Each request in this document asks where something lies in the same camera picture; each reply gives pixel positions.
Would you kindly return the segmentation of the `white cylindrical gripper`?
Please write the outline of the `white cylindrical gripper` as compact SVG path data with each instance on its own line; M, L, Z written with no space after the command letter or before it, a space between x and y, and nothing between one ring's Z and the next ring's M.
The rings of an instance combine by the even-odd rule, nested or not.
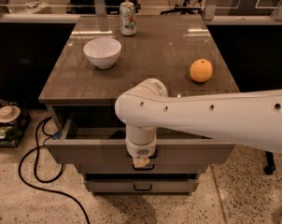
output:
M133 157L135 168L142 168L149 164L149 158L154 154L157 143L157 129L155 127L126 126L126 147Z

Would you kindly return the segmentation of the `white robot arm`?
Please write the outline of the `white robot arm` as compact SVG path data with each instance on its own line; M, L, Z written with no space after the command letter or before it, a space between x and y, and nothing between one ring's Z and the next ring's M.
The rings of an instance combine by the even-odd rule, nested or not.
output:
M137 168L149 164L159 128L282 154L282 90L170 97L149 78L119 96L115 113Z

